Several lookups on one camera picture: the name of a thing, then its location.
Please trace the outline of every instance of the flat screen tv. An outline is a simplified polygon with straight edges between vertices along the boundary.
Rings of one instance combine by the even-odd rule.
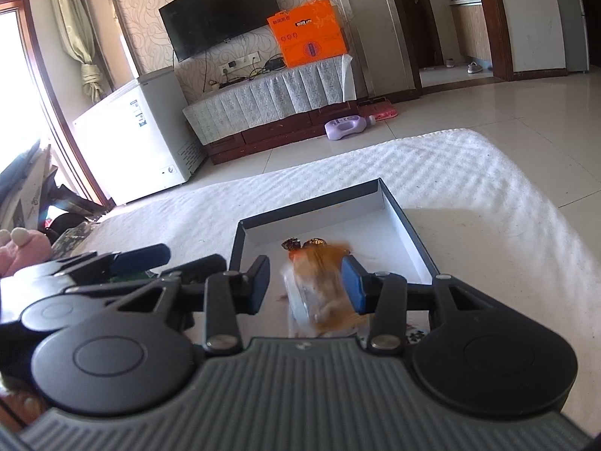
[[[267,25],[276,0],[173,0],[159,9],[179,62]]]

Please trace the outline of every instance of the wall socket panel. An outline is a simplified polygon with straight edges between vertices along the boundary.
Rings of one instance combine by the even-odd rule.
[[[238,58],[230,62],[226,62],[222,64],[219,68],[221,70],[221,74],[230,74],[233,71],[237,71],[239,69],[245,68],[246,66],[251,66],[254,62],[255,65],[258,65],[260,62],[260,57],[258,52],[253,52],[252,54],[248,54],[243,58]]]

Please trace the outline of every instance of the metal screw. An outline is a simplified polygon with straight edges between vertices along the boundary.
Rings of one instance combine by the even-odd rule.
[[[401,339],[399,339],[397,336],[393,336],[392,334],[380,334],[371,340],[372,348],[379,349],[381,351],[397,349],[400,345]]]
[[[230,334],[217,334],[207,340],[207,346],[215,351],[227,351],[234,348],[238,343],[238,338]]]

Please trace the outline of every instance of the sneaker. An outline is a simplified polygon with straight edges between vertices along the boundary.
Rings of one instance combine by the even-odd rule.
[[[468,73],[470,74],[479,73],[480,71],[482,71],[482,66],[480,66],[480,64],[478,64],[477,62],[472,62],[468,66]]]

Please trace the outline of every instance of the open shallow box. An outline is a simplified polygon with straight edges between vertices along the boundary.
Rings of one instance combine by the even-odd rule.
[[[255,336],[288,336],[288,304],[279,298],[285,294],[281,271],[289,262],[281,244],[289,238],[346,242],[367,271],[397,273],[416,285],[431,285],[439,273],[382,179],[241,220],[230,269],[246,271],[261,254],[271,262],[261,310],[238,316],[245,344]]]

